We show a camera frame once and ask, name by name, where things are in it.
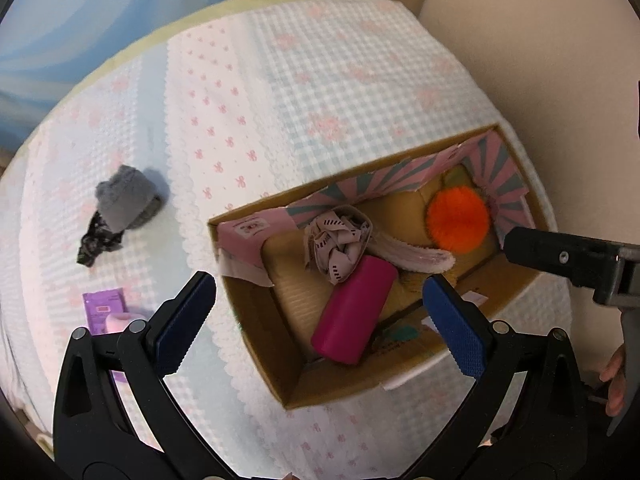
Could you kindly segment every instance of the gray handle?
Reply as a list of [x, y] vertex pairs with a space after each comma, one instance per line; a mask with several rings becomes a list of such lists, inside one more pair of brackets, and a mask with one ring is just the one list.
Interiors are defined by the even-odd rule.
[[625, 405], [622, 411], [617, 414], [607, 430], [607, 436], [611, 435], [620, 420], [625, 416], [626, 410], [628, 410], [631, 402], [636, 396], [638, 386], [640, 386], [640, 308], [626, 308], [622, 310], [620, 316], [620, 323], [622, 323], [622, 335], [625, 339], [625, 377], [626, 377], [626, 391], [625, 391]]

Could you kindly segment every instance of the purple package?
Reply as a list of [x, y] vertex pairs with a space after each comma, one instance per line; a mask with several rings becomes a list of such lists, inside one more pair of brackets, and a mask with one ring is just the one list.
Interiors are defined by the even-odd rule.
[[112, 288], [100, 292], [86, 292], [82, 295], [89, 332], [92, 335], [106, 334], [106, 319], [109, 314], [124, 312], [122, 289]]

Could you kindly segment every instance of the metal bolt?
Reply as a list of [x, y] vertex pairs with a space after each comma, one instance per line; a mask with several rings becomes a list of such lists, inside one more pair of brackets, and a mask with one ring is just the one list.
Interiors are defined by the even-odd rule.
[[555, 328], [552, 334], [558, 341], [564, 341], [566, 339], [566, 332], [561, 328]]
[[507, 325], [504, 321], [500, 321], [500, 320], [494, 321], [491, 324], [491, 328], [493, 328], [494, 332], [497, 332], [498, 334], [507, 334], [511, 329], [509, 325]]
[[87, 330], [84, 326], [79, 326], [71, 333], [71, 337], [73, 339], [82, 339], [86, 335], [86, 332]]
[[137, 334], [145, 329], [146, 321], [144, 319], [136, 319], [129, 323], [129, 331]]

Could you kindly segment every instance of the magenta cylinder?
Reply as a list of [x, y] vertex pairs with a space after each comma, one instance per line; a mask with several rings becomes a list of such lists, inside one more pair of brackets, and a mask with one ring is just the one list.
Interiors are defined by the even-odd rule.
[[365, 255], [344, 283], [335, 286], [311, 346], [321, 356], [355, 365], [360, 360], [398, 270], [389, 262]]

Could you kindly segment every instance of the orange fluffy ball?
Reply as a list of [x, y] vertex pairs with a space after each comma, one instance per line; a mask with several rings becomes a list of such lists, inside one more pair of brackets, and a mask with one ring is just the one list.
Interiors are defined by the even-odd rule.
[[470, 187], [451, 187], [437, 192], [431, 200], [426, 225], [439, 248], [469, 253], [489, 232], [489, 211]]

